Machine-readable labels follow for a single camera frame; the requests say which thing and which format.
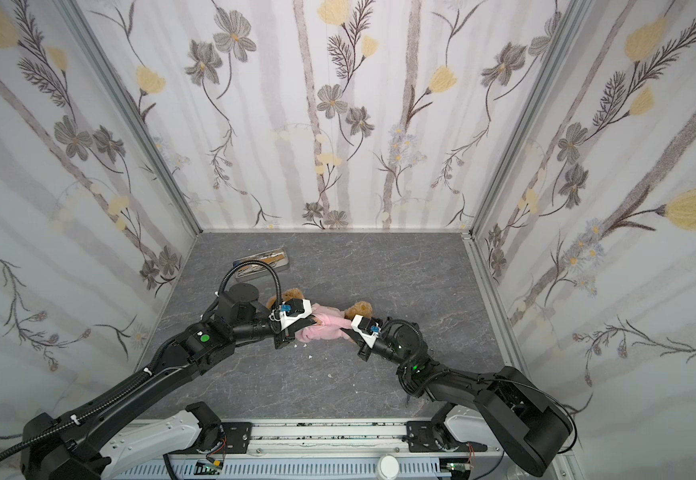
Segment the brown teddy bear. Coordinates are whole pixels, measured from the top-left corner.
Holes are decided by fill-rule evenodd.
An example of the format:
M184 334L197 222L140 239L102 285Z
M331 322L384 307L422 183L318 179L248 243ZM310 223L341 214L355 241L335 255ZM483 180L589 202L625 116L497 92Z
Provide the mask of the brown teddy bear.
M284 302L293 298L306 299L303 292L297 288L286 290L282 294ZM274 301L275 298L271 297L267 302L267 307L271 308ZM312 315L315 318L316 326L348 328L351 326L351 322L356 315L372 317L374 313L372 305L367 301L358 301L344 310L320 305L313 301L311 301L311 304Z

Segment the pink fleece bear hoodie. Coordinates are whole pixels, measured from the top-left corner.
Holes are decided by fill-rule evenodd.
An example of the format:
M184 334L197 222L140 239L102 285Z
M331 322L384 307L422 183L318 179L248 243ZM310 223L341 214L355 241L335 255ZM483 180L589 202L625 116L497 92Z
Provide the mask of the pink fleece bear hoodie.
M315 324L308 326L295 334L296 340L309 343L317 340L349 340L344 329L351 330L351 321L345 313L333 307L312 305L312 316Z

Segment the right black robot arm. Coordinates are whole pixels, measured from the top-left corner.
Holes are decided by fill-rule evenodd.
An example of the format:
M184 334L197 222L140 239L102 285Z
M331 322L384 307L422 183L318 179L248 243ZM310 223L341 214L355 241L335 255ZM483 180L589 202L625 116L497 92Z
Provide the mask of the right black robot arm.
M408 396L445 403L440 410L444 415L455 407L477 411L507 456L530 475L542 476L576 433L564 407L519 370L505 366L497 373L473 373L450 368L430 356L413 322L361 317L343 332L358 345L363 360L377 354L396 364L397 380Z

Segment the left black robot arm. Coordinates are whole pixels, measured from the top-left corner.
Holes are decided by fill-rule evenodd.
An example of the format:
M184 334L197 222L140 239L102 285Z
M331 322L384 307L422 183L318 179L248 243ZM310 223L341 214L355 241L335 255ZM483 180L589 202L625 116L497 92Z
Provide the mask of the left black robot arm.
M311 325L304 299L267 307L258 290L238 284L216 296L201 319L166 340L138 372L88 403L53 418L42 414L24 428L20 454L27 479L101 479L111 473L111 440L163 397L197 379L247 343L271 338L277 348Z

